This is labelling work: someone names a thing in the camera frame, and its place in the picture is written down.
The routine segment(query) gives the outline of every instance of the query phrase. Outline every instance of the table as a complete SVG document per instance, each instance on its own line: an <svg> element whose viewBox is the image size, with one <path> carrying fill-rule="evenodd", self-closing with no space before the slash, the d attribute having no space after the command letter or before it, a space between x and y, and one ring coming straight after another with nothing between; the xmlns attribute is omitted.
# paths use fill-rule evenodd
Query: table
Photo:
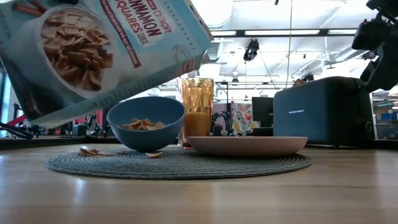
<svg viewBox="0 0 398 224"><path fill-rule="evenodd" d="M44 167L78 148L0 151L0 223L398 223L393 151L305 149L307 169L226 180L101 179Z"/></svg>

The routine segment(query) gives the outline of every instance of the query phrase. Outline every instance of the cinnamon squares cereal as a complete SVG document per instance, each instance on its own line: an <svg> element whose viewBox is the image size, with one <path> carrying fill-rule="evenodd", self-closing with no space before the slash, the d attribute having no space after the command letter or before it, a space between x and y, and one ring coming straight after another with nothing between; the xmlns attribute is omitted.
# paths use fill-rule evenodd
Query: cinnamon squares cereal
<svg viewBox="0 0 398 224"><path fill-rule="evenodd" d="M103 70L113 66L107 35L88 16L60 11L43 24L44 51L57 73L70 85L99 91Z"/></svg>

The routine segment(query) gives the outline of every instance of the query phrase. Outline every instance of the drinking glass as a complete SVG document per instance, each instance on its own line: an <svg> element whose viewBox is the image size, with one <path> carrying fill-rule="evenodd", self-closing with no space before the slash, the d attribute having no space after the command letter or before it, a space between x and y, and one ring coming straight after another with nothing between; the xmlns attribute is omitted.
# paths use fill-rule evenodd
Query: drinking glass
<svg viewBox="0 0 398 224"><path fill-rule="evenodd" d="M209 136L213 111L214 81L209 78L184 78L181 80L184 126L182 146L192 148L187 137Z"/></svg>

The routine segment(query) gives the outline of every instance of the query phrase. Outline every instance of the woven placemat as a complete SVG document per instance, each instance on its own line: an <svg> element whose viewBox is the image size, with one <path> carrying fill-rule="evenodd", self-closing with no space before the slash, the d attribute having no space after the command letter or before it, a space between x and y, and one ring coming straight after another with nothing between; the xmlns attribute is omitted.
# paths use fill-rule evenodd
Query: woven placemat
<svg viewBox="0 0 398 224"><path fill-rule="evenodd" d="M110 149L101 152L118 152ZM194 150L168 147L161 158L128 149L129 154L81 156L77 152L55 156L45 166L57 172L123 179L221 179L279 174L306 168L311 158L300 154L267 159L208 157Z"/></svg>

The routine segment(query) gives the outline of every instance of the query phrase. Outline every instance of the cereal box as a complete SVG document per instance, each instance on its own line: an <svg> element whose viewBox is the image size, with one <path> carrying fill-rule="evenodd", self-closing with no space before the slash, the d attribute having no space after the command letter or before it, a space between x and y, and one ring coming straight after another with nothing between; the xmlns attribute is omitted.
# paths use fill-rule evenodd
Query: cereal box
<svg viewBox="0 0 398 224"><path fill-rule="evenodd" d="M198 70L211 34L189 0L0 4L0 58L31 123L57 126Z"/></svg>

